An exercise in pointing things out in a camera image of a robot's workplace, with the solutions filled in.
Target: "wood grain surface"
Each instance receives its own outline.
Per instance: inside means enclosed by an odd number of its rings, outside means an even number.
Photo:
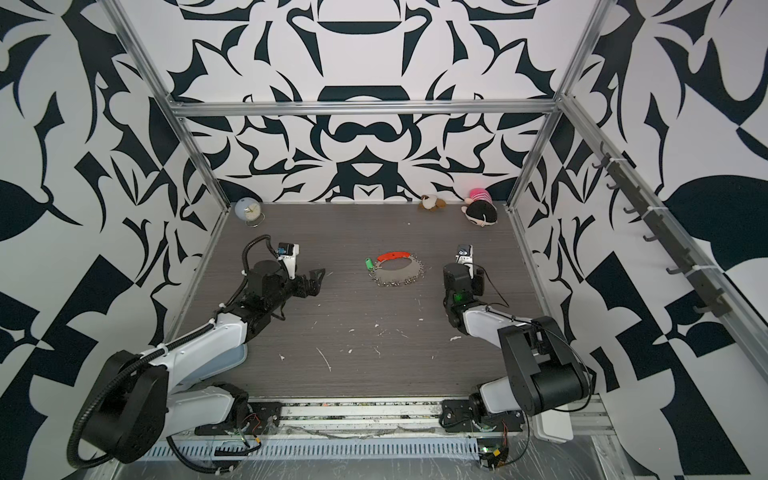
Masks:
[[[297,273],[325,267],[323,288],[317,297],[290,299],[286,321],[273,320],[248,343],[246,361],[215,380],[252,396],[468,395],[505,369],[499,349],[448,323],[442,267],[455,261],[456,247],[475,247],[475,262],[489,271],[512,313],[541,315],[510,220],[501,204],[498,210],[499,222],[485,228],[466,220],[459,205],[429,212],[414,204],[270,204],[256,228],[231,215],[180,333],[207,321],[229,298],[242,279],[243,246],[268,233],[275,247],[300,245]],[[424,278],[377,286],[365,258],[396,250],[414,253]],[[252,264],[268,258],[263,244],[251,250]],[[499,300],[487,282],[485,292],[483,300]]]

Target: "black and white patterned wall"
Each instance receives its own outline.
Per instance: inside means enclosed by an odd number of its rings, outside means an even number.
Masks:
[[[594,0],[122,3],[168,91],[184,101],[551,98],[594,6]]]
[[[575,90],[763,316],[766,18],[759,0],[620,0]],[[768,385],[711,313],[694,312],[698,295],[667,274],[671,259],[595,161],[563,120],[518,212],[621,444],[659,478],[764,478]]]
[[[0,118],[0,476],[62,478],[104,361],[163,339],[220,208],[94,0],[0,1]]]
[[[506,200],[542,114],[191,118],[232,201]]]

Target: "robotic arm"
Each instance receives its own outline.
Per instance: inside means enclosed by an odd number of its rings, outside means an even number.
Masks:
[[[554,319],[518,318],[475,298],[483,294],[485,272],[472,254],[471,245],[459,245],[456,262],[443,267],[445,313],[460,332],[501,348],[508,374],[480,386],[476,415],[522,409],[533,416],[586,397],[584,370]]]
[[[266,242],[276,261],[249,267],[248,251],[260,241]],[[224,383],[191,392],[174,388],[221,353],[250,341],[273,317],[285,319],[275,310],[282,312],[291,296],[319,293],[325,269],[311,270],[309,278],[297,276],[298,253],[299,246],[292,243],[280,243],[276,252],[269,235],[252,240],[243,250],[243,282],[208,323],[167,345],[139,354],[123,350],[110,357],[74,422],[67,447],[69,464],[91,468],[113,457],[129,463],[161,437],[199,425],[218,425],[221,430],[242,427],[248,414],[248,394],[242,389]],[[106,454],[80,458],[81,439]]]

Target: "stuffed animal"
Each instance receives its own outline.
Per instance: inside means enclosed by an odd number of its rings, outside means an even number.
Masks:
[[[466,215],[467,220],[480,227],[487,227],[496,223],[496,207],[493,206],[491,194],[485,188],[471,189],[469,197],[465,198],[464,201],[467,204],[462,207],[462,212]]]
[[[422,202],[419,204],[419,208],[434,212],[439,208],[445,206],[445,201],[442,198],[438,198],[437,195],[422,195]]]

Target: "white scrap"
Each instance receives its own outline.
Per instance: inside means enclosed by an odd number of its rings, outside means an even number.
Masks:
[[[320,355],[323,357],[323,360],[325,360],[325,361],[326,361],[326,365],[328,366],[328,371],[330,372],[330,371],[331,371],[331,365],[330,365],[330,363],[328,363],[328,359],[326,359],[326,356],[325,356],[325,355],[323,355],[323,352],[320,352],[320,349],[319,349],[319,348],[315,347],[315,349],[316,349],[316,350],[317,350],[317,351],[320,353]]]

